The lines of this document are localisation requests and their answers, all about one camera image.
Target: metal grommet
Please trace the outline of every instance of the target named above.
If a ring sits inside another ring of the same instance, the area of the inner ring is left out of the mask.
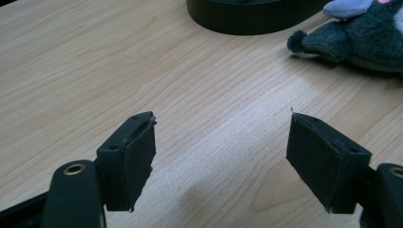
[[[389,171],[393,175],[398,176],[399,178],[403,178],[403,169],[402,168],[392,167],[391,169],[389,169]]]
[[[73,164],[73,165],[67,167],[63,171],[63,173],[65,175],[69,175],[69,176],[70,175],[76,175],[76,174],[79,174],[79,173],[83,172],[85,169],[86,169],[86,166],[84,164],[78,163],[78,164]]]

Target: black plastic part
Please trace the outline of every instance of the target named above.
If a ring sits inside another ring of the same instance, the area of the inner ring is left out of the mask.
[[[403,227],[403,166],[383,163],[376,170],[374,191],[386,227]]]
[[[43,193],[2,211],[0,213],[1,227],[39,227],[46,200],[47,193]]]
[[[156,154],[152,112],[125,121],[97,150],[101,195],[108,211],[133,211]]]
[[[258,35],[290,28],[322,10],[330,0],[186,0],[201,26],[233,35]]]
[[[355,179],[355,198],[363,207],[360,225],[365,228],[387,227],[374,191],[375,176],[376,171],[371,167],[367,167],[367,169],[360,173]]]
[[[287,160],[326,211],[353,213],[355,179],[368,168],[371,155],[323,121],[293,114]]]
[[[106,227],[92,161],[69,162],[54,172],[40,227]]]

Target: wooden table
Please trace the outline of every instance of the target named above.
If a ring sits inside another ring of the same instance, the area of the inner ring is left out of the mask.
[[[219,34],[184,0],[19,0],[0,9],[0,210],[48,190],[131,115],[157,117],[135,211],[109,227],[358,227],[328,215],[288,163],[294,111],[403,163],[403,80],[292,57],[284,31]]]

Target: clamp jaw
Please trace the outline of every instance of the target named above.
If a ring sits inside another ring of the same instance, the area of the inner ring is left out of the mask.
[[[370,166],[371,152],[323,121],[293,113],[287,160],[327,212],[352,214],[362,227],[403,227],[403,166]]]
[[[156,154],[152,112],[125,121],[95,161],[72,161],[53,174],[49,191],[0,213],[2,227],[100,228],[108,211],[133,211]]]

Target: stuffed animal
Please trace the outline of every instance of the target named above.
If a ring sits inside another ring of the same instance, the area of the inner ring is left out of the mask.
[[[309,35],[296,31],[287,42],[291,51],[403,75],[403,0],[335,0],[323,11],[340,20]]]

